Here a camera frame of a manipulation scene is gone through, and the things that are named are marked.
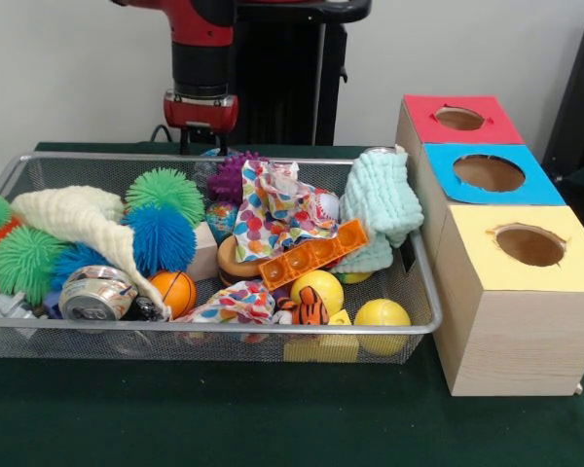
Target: stacked wooden boxes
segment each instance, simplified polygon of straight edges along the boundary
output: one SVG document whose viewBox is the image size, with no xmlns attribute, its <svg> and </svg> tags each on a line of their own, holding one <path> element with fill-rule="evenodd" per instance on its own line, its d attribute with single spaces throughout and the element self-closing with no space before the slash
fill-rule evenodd
<svg viewBox="0 0 584 467">
<path fill-rule="evenodd" d="M 571 395 L 584 375 L 584 228 L 494 97 L 403 99 L 455 396 Z"/>
</svg>

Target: light blue washcloth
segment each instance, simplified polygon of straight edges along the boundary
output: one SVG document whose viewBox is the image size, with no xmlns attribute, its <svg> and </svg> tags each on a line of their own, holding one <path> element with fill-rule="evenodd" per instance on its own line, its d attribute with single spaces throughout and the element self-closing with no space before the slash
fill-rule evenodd
<svg viewBox="0 0 584 467">
<path fill-rule="evenodd" d="M 391 247 L 421 226 L 421 206 L 407 183 L 407 154 L 363 153 L 352 165 L 341 198 L 342 222 L 359 219 L 370 242 L 347 255 L 332 272 L 371 272 L 391 266 Z"/>
</svg>

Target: yellow box lid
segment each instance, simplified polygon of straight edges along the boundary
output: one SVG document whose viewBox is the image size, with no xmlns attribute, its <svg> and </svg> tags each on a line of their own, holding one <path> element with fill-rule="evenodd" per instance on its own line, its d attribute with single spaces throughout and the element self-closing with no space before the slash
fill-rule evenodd
<svg viewBox="0 0 584 467">
<path fill-rule="evenodd" d="M 570 207 L 450 210 L 484 289 L 584 292 L 584 227 Z"/>
</svg>

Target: white wall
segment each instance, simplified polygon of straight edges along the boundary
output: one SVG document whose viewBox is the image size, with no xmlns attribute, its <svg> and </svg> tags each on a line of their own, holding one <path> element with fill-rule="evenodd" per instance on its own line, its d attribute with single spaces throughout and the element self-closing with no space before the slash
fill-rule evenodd
<svg viewBox="0 0 584 467">
<path fill-rule="evenodd" d="M 375 0 L 348 27 L 337 144 L 392 144 L 404 92 L 496 94 L 542 155 L 584 0 Z M 171 84 L 162 14 L 0 0 L 0 171 L 38 141 L 139 141 Z"/>
</svg>

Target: red box lid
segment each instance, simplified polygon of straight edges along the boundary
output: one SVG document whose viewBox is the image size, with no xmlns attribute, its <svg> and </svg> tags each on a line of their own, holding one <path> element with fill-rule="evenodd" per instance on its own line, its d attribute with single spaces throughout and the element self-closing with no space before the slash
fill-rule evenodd
<svg viewBox="0 0 584 467">
<path fill-rule="evenodd" d="M 406 94 L 404 100 L 422 143 L 525 144 L 491 95 Z"/>
</svg>

